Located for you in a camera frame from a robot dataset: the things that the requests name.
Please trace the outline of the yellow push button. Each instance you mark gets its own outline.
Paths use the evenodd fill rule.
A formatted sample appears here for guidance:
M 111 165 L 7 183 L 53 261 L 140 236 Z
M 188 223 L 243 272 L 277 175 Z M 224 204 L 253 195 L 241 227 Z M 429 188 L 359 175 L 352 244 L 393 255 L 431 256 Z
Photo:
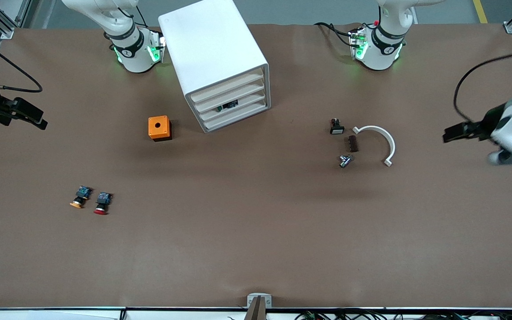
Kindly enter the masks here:
M 76 197 L 69 203 L 75 208 L 83 208 L 87 200 L 91 197 L 93 189 L 91 187 L 81 185 L 76 191 Z

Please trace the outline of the red push button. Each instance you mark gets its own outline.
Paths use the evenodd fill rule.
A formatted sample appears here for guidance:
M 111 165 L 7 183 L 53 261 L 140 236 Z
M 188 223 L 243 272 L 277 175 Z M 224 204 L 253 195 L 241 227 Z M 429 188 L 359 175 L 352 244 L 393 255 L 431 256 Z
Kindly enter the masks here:
M 94 213 L 98 215 L 107 215 L 108 207 L 112 202 L 112 194 L 108 192 L 100 192 L 97 197 L 97 206 L 94 209 Z

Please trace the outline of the orange box with hole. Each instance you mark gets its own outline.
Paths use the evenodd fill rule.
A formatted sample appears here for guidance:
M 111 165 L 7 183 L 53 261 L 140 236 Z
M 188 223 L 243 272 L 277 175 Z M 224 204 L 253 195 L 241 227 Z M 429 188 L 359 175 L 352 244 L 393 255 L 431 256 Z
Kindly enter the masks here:
M 148 136 L 155 142 L 164 140 L 172 140 L 172 122 L 165 116 L 149 117 L 148 118 Z

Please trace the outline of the white curved bracket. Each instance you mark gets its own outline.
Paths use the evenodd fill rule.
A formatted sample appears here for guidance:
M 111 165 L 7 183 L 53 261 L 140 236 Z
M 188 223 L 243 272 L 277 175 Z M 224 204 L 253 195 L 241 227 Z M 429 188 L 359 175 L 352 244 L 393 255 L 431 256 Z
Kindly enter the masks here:
M 389 154 L 388 154 L 388 156 L 386 156 L 386 158 L 384 159 L 383 162 L 387 167 L 391 167 L 392 166 L 392 158 L 396 153 L 396 142 L 395 142 L 393 136 L 390 134 L 390 132 L 388 132 L 386 129 L 384 129 L 380 126 L 368 125 L 368 126 L 362 126 L 361 128 L 354 126 L 354 128 L 353 128 L 353 132 L 355 134 L 359 134 L 359 133 L 369 131 L 369 130 L 379 133 L 382 137 L 384 137 L 386 139 L 388 146 L 389 146 Z

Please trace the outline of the grey metal table bracket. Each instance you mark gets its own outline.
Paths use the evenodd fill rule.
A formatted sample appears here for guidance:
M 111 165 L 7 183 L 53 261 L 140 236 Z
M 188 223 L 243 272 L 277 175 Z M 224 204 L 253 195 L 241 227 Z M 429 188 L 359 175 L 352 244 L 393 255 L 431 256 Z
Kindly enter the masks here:
M 247 296 L 247 311 L 244 320 L 268 320 L 269 308 L 272 308 L 272 295 L 251 293 Z

